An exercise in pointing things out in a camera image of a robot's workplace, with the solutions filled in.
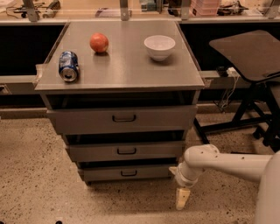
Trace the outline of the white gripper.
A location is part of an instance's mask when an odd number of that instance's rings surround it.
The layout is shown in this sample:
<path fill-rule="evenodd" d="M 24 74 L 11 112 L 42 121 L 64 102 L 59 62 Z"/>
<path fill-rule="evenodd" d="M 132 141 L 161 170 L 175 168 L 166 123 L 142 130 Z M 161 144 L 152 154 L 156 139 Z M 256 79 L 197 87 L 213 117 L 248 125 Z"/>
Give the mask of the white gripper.
<path fill-rule="evenodd" d="M 189 199 L 192 188 L 204 172 L 202 168 L 192 168 L 186 162 L 180 163 L 177 167 L 169 167 L 169 171 L 175 175 L 178 185 L 185 188 L 178 188 L 176 191 L 176 209 L 182 210 Z"/>

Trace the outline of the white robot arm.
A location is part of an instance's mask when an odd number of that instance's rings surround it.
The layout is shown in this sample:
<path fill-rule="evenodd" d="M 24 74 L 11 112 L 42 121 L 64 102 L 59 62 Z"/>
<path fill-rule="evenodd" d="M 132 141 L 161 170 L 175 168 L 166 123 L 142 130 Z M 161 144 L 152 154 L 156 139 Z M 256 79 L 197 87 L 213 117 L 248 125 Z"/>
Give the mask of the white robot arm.
<path fill-rule="evenodd" d="M 273 155 L 220 153 L 212 144 L 192 146 L 185 150 L 183 160 L 171 166 L 178 188 L 176 208 L 182 210 L 191 188 L 205 169 L 257 182 L 254 224 L 280 224 L 280 152 Z"/>

